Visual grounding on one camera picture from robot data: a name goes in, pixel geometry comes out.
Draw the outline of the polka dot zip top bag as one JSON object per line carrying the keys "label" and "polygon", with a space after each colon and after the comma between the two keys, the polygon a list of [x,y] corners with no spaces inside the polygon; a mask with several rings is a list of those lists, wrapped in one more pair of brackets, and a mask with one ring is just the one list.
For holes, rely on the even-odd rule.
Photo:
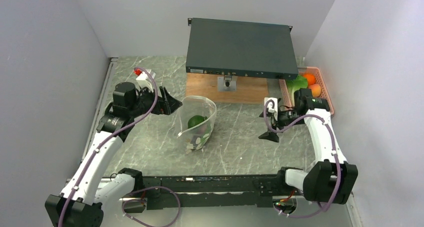
{"label": "polka dot zip top bag", "polygon": [[217,117],[215,102],[207,97],[188,95],[177,110],[175,132],[185,152],[201,150],[212,135]]}

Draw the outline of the green fake leafy vegetable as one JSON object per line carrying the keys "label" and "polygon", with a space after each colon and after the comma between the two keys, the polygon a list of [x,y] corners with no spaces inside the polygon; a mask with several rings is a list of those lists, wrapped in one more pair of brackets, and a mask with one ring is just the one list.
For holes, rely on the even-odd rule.
{"label": "green fake leafy vegetable", "polygon": [[308,87],[308,80],[302,76],[302,75],[298,75],[294,80],[287,80],[285,82],[286,87],[287,87],[287,91],[288,91],[288,97],[290,100],[290,105],[294,106],[295,104],[295,99],[294,99],[294,93],[295,91],[298,91],[299,89],[302,88],[307,88]]}

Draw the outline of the orange fake peach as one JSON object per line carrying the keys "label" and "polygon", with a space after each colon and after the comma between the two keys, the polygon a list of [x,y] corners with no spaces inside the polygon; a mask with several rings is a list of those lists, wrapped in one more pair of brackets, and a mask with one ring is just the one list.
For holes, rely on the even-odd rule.
{"label": "orange fake peach", "polygon": [[319,84],[311,84],[308,86],[308,88],[311,90],[312,96],[314,98],[319,98],[322,94],[322,88]]}

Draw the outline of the orange fake fruit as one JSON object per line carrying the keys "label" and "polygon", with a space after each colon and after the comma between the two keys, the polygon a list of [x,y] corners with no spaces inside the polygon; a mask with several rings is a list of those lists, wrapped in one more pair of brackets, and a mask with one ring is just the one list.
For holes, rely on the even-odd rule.
{"label": "orange fake fruit", "polygon": [[311,73],[304,73],[302,76],[307,80],[308,86],[314,85],[317,82],[316,77]]}

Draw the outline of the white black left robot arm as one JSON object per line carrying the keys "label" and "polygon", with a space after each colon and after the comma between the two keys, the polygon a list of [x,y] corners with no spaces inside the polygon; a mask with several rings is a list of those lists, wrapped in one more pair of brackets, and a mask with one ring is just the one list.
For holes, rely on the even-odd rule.
{"label": "white black left robot arm", "polygon": [[143,174],[131,168],[121,169],[104,187],[99,184],[118,149],[134,128],[135,118],[148,114],[171,115],[182,106],[164,86],[137,87],[132,82],[115,86],[112,101],[96,128],[93,143],[78,170],[59,195],[49,195],[45,209],[55,227],[99,227],[107,206],[125,195],[143,195]]}

